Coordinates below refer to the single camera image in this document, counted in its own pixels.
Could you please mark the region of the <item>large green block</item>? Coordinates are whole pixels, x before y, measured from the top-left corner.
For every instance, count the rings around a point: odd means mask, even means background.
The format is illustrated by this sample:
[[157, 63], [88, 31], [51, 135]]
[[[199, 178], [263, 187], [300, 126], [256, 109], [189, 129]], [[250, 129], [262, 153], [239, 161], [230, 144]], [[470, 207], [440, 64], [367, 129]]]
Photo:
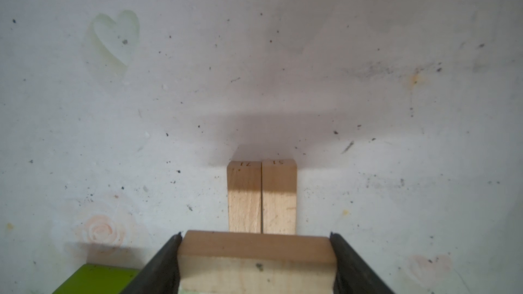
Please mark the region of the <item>large green block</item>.
[[84, 264], [53, 294], [118, 294], [139, 272], [137, 269]]

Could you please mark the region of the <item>natural wood plank block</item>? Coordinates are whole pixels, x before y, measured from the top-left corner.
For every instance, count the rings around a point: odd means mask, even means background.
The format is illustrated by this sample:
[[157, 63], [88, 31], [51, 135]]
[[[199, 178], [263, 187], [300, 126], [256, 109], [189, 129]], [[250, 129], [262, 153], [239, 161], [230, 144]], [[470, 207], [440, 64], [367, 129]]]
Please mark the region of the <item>natural wood plank block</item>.
[[228, 227], [230, 232], [262, 232], [262, 163], [231, 161], [227, 166]]
[[332, 293], [337, 260], [327, 237], [188, 231], [178, 266], [189, 292]]
[[293, 159], [262, 162], [262, 224], [265, 234], [296, 234], [297, 178], [298, 166]]

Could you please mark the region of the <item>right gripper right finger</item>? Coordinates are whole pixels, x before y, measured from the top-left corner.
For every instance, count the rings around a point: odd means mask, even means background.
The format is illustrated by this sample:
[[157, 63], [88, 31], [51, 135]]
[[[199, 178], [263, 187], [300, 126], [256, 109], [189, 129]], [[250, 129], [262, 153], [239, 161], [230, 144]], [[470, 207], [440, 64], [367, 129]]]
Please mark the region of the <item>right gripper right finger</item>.
[[331, 233], [329, 239], [337, 260], [333, 293], [394, 294], [342, 235]]

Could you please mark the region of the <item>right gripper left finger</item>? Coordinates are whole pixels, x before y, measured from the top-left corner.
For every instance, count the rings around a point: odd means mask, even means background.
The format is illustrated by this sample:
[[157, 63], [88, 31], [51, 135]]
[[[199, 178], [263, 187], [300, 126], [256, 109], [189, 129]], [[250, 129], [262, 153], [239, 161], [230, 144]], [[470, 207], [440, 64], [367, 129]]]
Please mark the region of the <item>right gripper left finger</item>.
[[181, 233], [173, 235], [121, 294], [177, 294], [181, 281], [178, 248], [182, 240]]

